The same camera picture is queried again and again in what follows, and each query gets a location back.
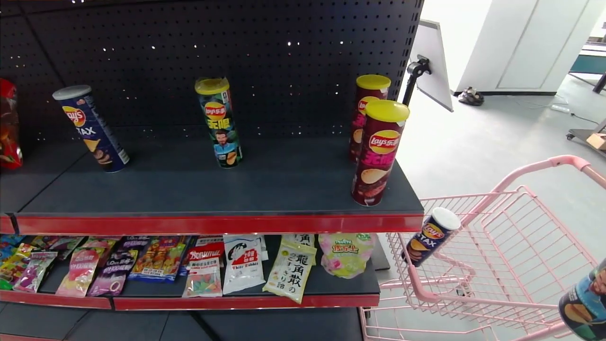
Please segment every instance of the cardboard box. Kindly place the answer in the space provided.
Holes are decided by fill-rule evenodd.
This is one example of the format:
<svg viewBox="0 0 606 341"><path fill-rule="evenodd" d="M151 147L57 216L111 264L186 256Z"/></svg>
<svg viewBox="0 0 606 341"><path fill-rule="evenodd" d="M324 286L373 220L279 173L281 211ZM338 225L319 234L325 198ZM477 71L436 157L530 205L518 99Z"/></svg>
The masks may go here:
<svg viewBox="0 0 606 341"><path fill-rule="evenodd" d="M593 133L587 139L587 143L591 144L595 149L606 150L606 134Z"/></svg>

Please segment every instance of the can in cart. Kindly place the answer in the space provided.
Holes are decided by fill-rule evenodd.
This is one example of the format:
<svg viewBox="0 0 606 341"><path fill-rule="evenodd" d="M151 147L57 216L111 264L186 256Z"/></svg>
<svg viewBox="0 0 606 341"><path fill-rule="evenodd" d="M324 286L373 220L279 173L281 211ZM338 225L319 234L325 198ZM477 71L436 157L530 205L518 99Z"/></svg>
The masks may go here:
<svg viewBox="0 0 606 341"><path fill-rule="evenodd" d="M377 100L366 105L366 124L351 196L363 206L381 202L410 111L402 103Z"/></svg>
<svg viewBox="0 0 606 341"><path fill-rule="evenodd" d="M606 258L560 299L558 308L578 337L606 340Z"/></svg>
<svg viewBox="0 0 606 341"><path fill-rule="evenodd" d="M356 78L356 107L353 110L349 136L349 159L356 162L360 156L360 144L366 122L366 104L387 98L391 80L381 75L362 75Z"/></svg>
<svg viewBox="0 0 606 341"><path fill-rule="evenodd" d="M227 78L200 78L196 81L195 89L210 130L210 139L219 166L236 167L242 160L242 149L233 121Z"/></svg>
<svg viewBox="0 0 606 341"><path fill-rule="evenodd" d="M104 171L121 171L130 160L113 136L103 117L97 113L88 85L70 86L53 93L53 98L76 126L78 134Z"/></svg>
<svg viewBox="0 0 606 341"><path fill-rule="evenodd" d="M410 260L414 266L420 266L443 244L448 236L461 227L461 221L456 214L446 208L434 208L421 231L417 232L406 245Z"/></svg>

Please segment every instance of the red shelf edge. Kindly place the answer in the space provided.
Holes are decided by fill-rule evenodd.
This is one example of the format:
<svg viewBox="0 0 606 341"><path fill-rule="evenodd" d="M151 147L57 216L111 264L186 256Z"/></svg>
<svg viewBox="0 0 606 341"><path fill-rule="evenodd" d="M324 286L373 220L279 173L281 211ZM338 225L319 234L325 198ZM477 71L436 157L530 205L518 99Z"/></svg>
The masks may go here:
<svg viewBox="0 0 606 341"><path fill-rule="evenodd" d="M60 341L60 340L59 339L45 339L42 337L0 334L0 341Z"/></svg>
<svg viewBox="0 0 606 341"><path fill-rule="evenodd" d="M114 297L117 311L125 310L203 310L261 308L333 308L379 305L379 294L373 295L304 295L303 302L281 296L194 297L194 298L120 298Z"/></svg>
<svg viewBox="0 0 606 341"><path fill-rule="evenodd" d="M25 235L284 234L416 232L423 214L204 217L16 216Z"/></svg>
<svg viewBox="0 0 606 341"><path fill-rule="evenodd" d="M14 234L15 228L13 222L10 221L10 217L5 214L0 214L0 233Z"/></svg>
<svg viewBox="0 0 606 341"><path fill-rule="evenodd" d="M19 291L0 291L0 301L30 305L61 306L66 308L111 309L105 297L66 297Z"/></svg>

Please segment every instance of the cart handle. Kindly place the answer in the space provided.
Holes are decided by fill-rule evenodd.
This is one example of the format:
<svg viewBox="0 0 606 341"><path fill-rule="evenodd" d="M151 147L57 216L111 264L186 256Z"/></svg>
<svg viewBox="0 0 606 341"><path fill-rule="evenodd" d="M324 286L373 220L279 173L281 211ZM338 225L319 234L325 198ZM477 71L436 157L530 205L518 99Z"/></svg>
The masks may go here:
<svg viewBox="0 0 606 341"><path fill-rule="evenodd" d="M524 174L541 171L543 169L562 166L563 164L569 164L574 166L579 171L586 174L593 181L597 182L598 185L602 186L606 189L606 178L603 175L596 172L591 164L583 159L576 157L574 155L560 155L558 157L549 158L544 161L540 161L537 163L531 163L526 166L522 166L513 172L509 173L501 182L496 185L491 193L501 193L506 188L509 187L517 178ZM480 212L483 212L492 202L494 202L496 197L492 195L487 195L484 199L482 199L474 208L472 208L469 214L465 215L465 217L461 220L461 225L466 226L469 224Z"/></svg>

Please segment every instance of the white lid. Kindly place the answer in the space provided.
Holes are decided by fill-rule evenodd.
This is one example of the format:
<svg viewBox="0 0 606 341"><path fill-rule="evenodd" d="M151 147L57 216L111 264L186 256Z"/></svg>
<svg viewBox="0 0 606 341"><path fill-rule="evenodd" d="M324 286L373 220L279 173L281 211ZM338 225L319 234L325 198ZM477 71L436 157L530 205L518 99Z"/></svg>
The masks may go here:
<svg viewBox="0 0 606 341"><path fill-rule="evenodd" d="M90 86L68 86L53 92L53 98L57 101L69 100L70 98L86 95L91 91Z"/></svg>
<svg viewBox="0 0 606 341"><path fill-rule="evenodd" d="M455 231L461 227L461 220L459 217L446 208L436 207L432 209L431 216L442 228Z"/></svg>

